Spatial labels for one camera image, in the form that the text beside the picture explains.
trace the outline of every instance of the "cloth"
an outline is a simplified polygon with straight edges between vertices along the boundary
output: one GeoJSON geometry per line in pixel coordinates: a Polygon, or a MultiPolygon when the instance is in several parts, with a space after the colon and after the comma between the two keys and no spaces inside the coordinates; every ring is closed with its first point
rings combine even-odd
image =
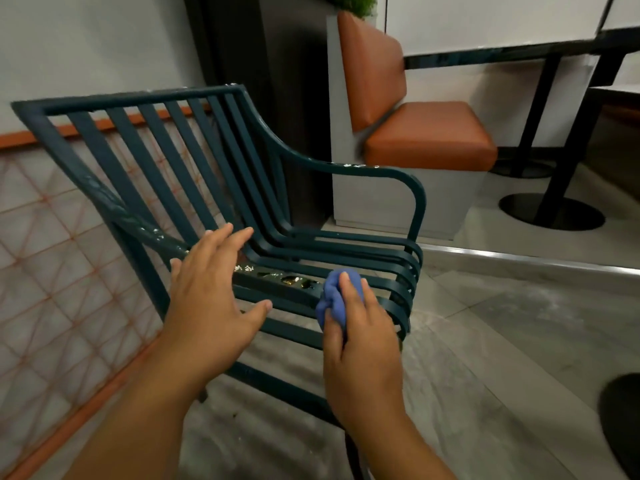
{"type": "Polygon", "coordinates": [[[341,268],[334,269],[329,276],[326,277],[324,282],[323,293],[320,296],[320,301],[316,305],[316,319],[320,323],[320,328],[324,330],[324,313],[327,308],[331,309],[331,316],[336,322],[340,323],[342,331],[347,332],[347,314],[344,308],[344,300],[340,293],[339,277],[341,273],[347,273],[351,284],[356,288],[360,299],[364,301],[364,293],[362,292],[362,283],[360,282],[360,275],[355,269],[341,268]]]}

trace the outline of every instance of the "black cabinet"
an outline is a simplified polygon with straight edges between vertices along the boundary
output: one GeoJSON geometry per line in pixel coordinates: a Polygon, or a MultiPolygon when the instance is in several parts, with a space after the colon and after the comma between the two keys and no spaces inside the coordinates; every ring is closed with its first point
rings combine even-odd
{"type": "MultiPolygon", "coordinates": [[[[331,161],[325,0],[184,0],[207,85],[244,84],[293,149],[331,161]]],[[[331,177],[285,163],[294,225],[321,226],[331,177]]]]}

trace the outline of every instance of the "tiled wall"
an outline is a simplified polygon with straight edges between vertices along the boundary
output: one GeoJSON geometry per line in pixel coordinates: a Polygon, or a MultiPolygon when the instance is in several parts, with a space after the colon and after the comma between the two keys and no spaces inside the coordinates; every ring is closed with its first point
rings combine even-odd
{"type": "MultiPolygon", "coordinates": [[[[216,215],[180,136],[171,122],[166,126],[216,215]]],[[[202,233],[149,130],[142,127],[139,133],[202,233]]],[[[159,224],[177,235],[119,135],[107,138],[159,224]]],[[[105,180],[84,142],[71,144],[105,180]]],[[[157,255],[152,258],[167,284],[168,271],[157,255]]],[[[55,432],[160,329],[158,314],[100,215],[50,156],[39,147],[0,153],[0,476],[55,432]]]]}

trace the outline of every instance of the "green metal chair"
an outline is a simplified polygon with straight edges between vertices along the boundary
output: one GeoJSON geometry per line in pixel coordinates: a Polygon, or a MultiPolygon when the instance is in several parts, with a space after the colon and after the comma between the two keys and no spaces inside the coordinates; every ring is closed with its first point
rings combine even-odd
{"type": "MultiPolygon", "coordinates": [[[[322,279],[330,272],[329,268],[314,263],[392,273],[396,276],[395,280],[375,274],[365,277],[372,288],[389,293],[388,298],[380,297],[379,302],[396,324],[400,340],[405,338],[410,331],[409,316],[422,266],[422,250],[415,243],[415,238],[426,206],[424,189],[412,175],[396,168],[325,163],[293,151],[267,127],[244,86],[235,84],[12,103],[13,110],[25,126],[94,204],[162,318],[170,297],[144,246],[156,251],[168,266],[169,259],[186,256],[190,247],[198,241],[198,235],[124,108],[138,108],[204,228],[217,229],[218,226],[157,113],[158,105],[164,105],[169,113],[224,219],[232,222],[235,229],[245,226],[255,229],[252,239],[243,250],[249,262],[236,266],[236,298],[251,302],[268,298],[277,309],[313,318],[321,284],[308,276],[322,279]],[[223,181],[220,181],[207,160],[180,103],[182,106],[188,105],[193,112],[223,181]],[[97,128],[90,115],[94,111],[106,111],[182,240],[160,229],[105,136],[97,128]],[[67,115],[76,127],[118,195],[96,177],[53,126],[49,118],[61,114],[67,115]],[[269,163],[267,168],[259,150],[263,153],[264,161],[269,163]],[[292,226],[282,159],[320,172],[395,178],[404,182],[415,197],[415,212],[407,238],[292,226]]],[[[334,202],[334,205],[340,205],[340,202],[334,202]]],[[[322,349],[322,335],[313,330],[267,319],[262,331],[322,349]]],[[[326,400],[320,396],[239,362],[227,374],[319,419],[340,426],[326,400]]],[[[353,461],[351,463],[354,475],[358,477],[357,468],[353,461]]]]}

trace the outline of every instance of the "orange leather cushion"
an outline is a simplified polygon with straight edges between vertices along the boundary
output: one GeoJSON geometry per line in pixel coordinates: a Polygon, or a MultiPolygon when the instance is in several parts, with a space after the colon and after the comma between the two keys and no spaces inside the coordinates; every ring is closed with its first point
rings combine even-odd
{"type": "Polygon", "coordinates": [[[402,104],[365,142],[367,165],[487,171],[498,149],[465,102],[402,104]]]}
{"type": "Polygon", "coordinates": [[[363,130],[406,95],[404,58],[398,40],[356,16],[338,13],[351,128],[363,130]]]}

